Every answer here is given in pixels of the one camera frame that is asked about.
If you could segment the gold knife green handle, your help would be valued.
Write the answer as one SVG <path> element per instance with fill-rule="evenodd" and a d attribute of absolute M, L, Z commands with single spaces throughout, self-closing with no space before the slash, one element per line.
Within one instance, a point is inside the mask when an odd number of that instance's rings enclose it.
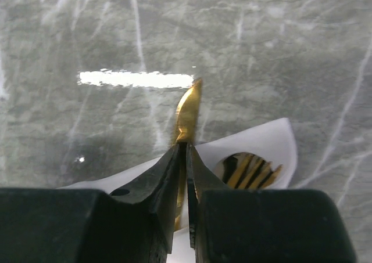
<path fill-rule="evenodd" d="M 199 116 L 199 107 L 202 95 L 202 79 L 197 79 L 193 85 L 181 97 L 176 107 L 176 120 L 174 132 L 171 138 L 171 145 L 180 144 L 180 180 L 177 195 L 176 216 L 174 230 L 178 231 L 182 226 L 182 212 L 185 200 L 185 146 L 187 143 L 193 144 Z"/>

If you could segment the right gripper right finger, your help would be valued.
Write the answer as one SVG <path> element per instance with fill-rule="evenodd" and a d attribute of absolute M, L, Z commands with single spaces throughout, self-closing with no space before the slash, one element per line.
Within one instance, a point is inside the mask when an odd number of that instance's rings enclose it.
<path fill-rule="evenodd" d="M 311 189 L 230 189 L 187 145 L 190 245 L 196 262 L 356 262 L 333 200 Z"/>

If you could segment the white paper napkin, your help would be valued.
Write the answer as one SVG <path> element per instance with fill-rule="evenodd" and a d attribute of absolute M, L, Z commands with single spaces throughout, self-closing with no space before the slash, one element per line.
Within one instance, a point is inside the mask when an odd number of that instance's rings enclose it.
<path fill-rule="evenodd" d="M 232 154 L 252 153 L 271 162 L 273 168 L 282 165 L 279 176 L 268 187 L 269 189 L 286 189 L 298 162 L 297 145 L 288 118 L 279 118 L 212 142 L 197 145 L 196 149 L 204 164 L 219 178 L 223 175 L 220 163 Z M 110 193 L 141 175 L 159 159 L 159 157 L 154 158 L 107 178 L 76 182 L 67 187 L 100 189 Z M 183 203 L 181 229 L 174 233 L 172 253 L 167 256 L 167 262 L 195 262 L 195 252 L 190 248 L 189 243 L 187 199 L 184 199 Z"/>

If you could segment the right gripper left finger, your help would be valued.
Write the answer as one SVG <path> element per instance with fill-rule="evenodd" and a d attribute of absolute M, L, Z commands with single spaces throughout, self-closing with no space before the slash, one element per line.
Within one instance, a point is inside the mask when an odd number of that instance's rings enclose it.
<path fill-rule="evenodd" d="M 131 182 L 98 189 L 1 189 L 2 262 L 165 262 L 180 147 Z"/>

